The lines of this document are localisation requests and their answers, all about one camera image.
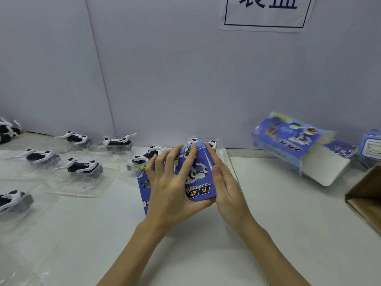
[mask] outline forearm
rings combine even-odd
[[[147,265],[153,251],[164,234],[150,228],[145,222],[140,223],[126,248],[107,271],[98,286],[135,286]]]
[[[289,263],[272,241],[269,233],[250,220],[240,233],[271,286],[310,286]]]

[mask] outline brown cardboard box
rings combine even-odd
[[[381,163],[345,195],[345,202],[381,235]]]

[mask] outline hand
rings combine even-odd
[[[173,149],[162,152],[159,156],[155,155],[145,168],[151,183],[151,196],[144,222],[164,235],[176,225],[211,206],[216,201],[214,198],[192,202],[185,195],[185,182],[196,158],[197,146],[192,145],[179,174],[176,175],[173,171],[174,161],[183,146],[180,144]]]
[[[215,166],[212,169],[213,184],[217,192],[217,208],[222,218],[238,235],[250,222],[255,222],[247,206],[242,190],[230,172],[208,143],[205,144]]]

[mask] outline black border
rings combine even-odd
[[[299,29],[300,28],[304,28],[304,24],[306,23],[306,19],[307,19],[309,7],[311,5],[311,1],[312,0],[310,0],[310,2],[308,4],[307,13],[306,13],[306,16],[304,17],[303,26],[302,27],[291,27],[291,26],[265,26],[265,25],[226,24],[227,5],[229,4],[229,0],[226,0],[226,10],[225,10],[225,22],[224,22],[224,25],[225,26],[244,26],[244,27],[299,28]]]

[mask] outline white paper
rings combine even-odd
[[[224,0],[220,29],[299,32],[315,0]]]

